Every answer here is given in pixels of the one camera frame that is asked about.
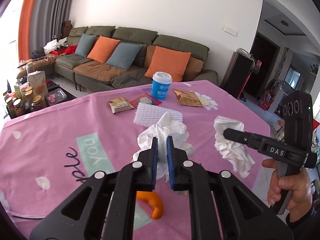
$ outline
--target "brown snack package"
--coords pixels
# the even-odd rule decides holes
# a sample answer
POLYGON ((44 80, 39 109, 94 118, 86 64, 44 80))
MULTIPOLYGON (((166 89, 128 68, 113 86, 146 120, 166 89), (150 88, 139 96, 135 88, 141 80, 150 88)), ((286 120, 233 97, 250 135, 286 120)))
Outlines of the brown snack package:
POLYGON ((118 113, 129 109, 134 109, 126 98, 116 98, 109 101, 112 113, 118 113))
POLYGON ((185 106, 203 106, 197 97, 197 95, 192 92, 192 91, 181 91, 174 89, 173 90, 178 99, 179 99, 179 104, 180 105, 185 105, 185 106))

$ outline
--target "orange pillow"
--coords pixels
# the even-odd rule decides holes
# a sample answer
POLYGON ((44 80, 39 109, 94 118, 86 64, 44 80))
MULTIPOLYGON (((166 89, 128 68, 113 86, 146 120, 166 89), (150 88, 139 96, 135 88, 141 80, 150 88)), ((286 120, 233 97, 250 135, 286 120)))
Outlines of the orange pillow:
POLYGON ((87 55, 87 58, 96 60, 100 63, 105 63, 119 43, 120 40, 100 36, 90 53, 87 55))
POLYGON ((144 75, 152 78, 154 73, 162 71, 170 74, 173 82, 181 82, 190 56, 191 52, 175 51, 156 46, 150 67, 144 75))

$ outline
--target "black sleeve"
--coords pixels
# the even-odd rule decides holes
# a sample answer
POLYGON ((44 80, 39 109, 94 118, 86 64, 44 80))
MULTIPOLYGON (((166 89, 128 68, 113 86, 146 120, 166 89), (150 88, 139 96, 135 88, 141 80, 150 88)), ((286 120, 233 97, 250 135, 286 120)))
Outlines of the black sleeve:
POLYGON ((314 237, 318 234, 318 229, 320 225, 320 213, 317 214, 313 205, 311 209, 298 221, 291 223, 290 222, 290 213, 286 217, 286 222, 289 228, 293 231, 294 239, 307 239, 306 236, 313 236, 313 229, 316 229, 314 232, 314 237))

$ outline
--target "doorway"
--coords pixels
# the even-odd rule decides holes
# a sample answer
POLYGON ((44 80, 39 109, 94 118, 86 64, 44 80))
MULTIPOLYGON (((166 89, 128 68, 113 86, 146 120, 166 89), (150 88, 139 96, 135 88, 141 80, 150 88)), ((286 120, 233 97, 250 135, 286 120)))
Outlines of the doorway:
POLYGON ((250 53, 255 60, 260 60, 262 64, 259 73, 252 73, 244 87, 244 91, 249 95, 258 98, 264 92, 264 88, 278 57, 279 50, 280 47, 268 38, 260 33, 256 34, 250 53))

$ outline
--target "coffee cup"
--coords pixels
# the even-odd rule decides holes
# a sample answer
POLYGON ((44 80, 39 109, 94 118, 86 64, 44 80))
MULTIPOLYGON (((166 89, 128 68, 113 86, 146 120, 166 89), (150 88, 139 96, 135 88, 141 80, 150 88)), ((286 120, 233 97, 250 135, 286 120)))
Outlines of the coffee cup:
POLYGON ((172 77, 166 72, 156 72, 152 77, 151 95, 158 100, 164 100, 167 96, 172 77))

